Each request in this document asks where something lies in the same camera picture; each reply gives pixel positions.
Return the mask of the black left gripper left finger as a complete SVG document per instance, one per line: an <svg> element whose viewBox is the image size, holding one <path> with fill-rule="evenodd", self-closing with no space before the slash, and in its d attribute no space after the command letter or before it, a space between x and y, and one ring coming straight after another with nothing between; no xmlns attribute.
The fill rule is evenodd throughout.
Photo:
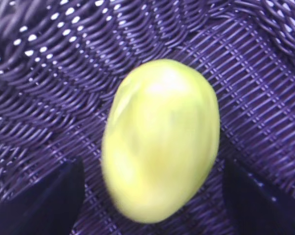
<svg viewBox="0 0 295 235"><path fill-rule="evenodd" d="M0 235L68 235L85 199L81 159L66 161L0 203Z"/></svg>

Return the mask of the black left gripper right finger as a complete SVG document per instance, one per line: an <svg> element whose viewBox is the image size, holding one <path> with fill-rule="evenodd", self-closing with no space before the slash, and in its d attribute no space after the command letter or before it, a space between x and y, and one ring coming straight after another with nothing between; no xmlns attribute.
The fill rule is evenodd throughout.
<svg viewBox="0 0 295 235"><path fill-rule="evenodd" d="M295 235L295 198L237 159L226 159L223 198L240 235Z"/></svg>

